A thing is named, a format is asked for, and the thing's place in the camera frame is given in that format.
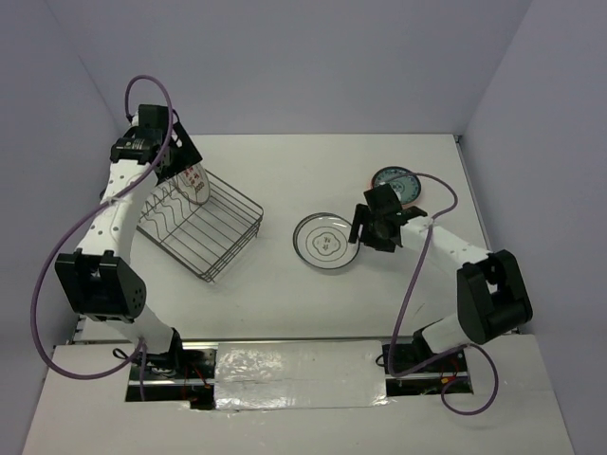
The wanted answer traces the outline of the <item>white plate red characters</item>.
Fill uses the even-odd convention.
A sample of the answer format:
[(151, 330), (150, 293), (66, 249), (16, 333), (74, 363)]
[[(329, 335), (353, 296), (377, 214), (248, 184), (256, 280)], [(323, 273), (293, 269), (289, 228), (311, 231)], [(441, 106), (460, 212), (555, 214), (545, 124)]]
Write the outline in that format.
[(206, 204), (211, 196), (211, 185), (204, 167), (196, 163), (175, 177), (175, 187), (192, 204)]

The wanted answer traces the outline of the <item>white enamel plate green rim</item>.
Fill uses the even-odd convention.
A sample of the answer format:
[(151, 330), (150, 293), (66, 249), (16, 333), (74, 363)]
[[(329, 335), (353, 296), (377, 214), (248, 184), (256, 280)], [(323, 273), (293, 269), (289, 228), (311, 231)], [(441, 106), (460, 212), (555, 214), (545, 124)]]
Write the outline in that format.
[(321, 270), (337, 270), (353, 262), (359, 242), (349, 242), (352, 225), (330, 212), (304, 217), (294, 228), (292, 244), (296, 255), (307, 265)]

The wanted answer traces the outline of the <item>green blue floral plate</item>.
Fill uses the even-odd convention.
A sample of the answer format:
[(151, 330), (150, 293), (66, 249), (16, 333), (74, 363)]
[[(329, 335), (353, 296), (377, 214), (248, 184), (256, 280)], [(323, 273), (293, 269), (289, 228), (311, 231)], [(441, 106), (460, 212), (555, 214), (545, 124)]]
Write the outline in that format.
[(421, 182), (410, 170), (400, 166), (379, 169), (371, 178), (370, 186), (375, 188), (389, 184), (398, 196), (402, 206), (413, 204), (421, 195)]

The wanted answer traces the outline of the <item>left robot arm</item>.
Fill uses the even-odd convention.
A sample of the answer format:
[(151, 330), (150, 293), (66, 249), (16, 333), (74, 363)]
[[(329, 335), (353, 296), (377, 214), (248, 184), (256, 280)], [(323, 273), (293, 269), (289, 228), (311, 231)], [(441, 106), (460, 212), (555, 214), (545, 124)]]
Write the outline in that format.
[(132, 126), (111, 148), (100, 213), (74, 252), (59, 254), (54, 265), (72, 309), (133, 343), (145, 342), (147, 355), (137, 363), (167, 378), (185, 369), (182, 340), (147, 306), (146, 284), (131, 267), (130, 256), (153, 190), (202, 159), (172, 114), (166, 106), (139, 106)]

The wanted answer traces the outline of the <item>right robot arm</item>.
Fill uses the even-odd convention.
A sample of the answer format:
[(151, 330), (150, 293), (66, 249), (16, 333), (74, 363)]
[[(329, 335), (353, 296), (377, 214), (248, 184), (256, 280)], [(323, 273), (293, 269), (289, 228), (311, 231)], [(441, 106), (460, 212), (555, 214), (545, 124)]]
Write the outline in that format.
[[(350, 243), (380, 252), (407, 247), (419, 253), (384, 356), (390, 375), (432, 371), (446, 356), (484, 345), (532, 320), (532, 305), (515, 256), (505, 249), (492, 252), (474, 246), (439, 225), (439, 218), (454, 210), (454, 204), (434, 215), (416, 206), (404, 208), (389, 185), (366, 191), (364, 199), (355, 208)], [(414, 366), (398, 372), (395, 349), (400, 327), (426, 261), (455, 278), (455, 310), (414, 332)]]

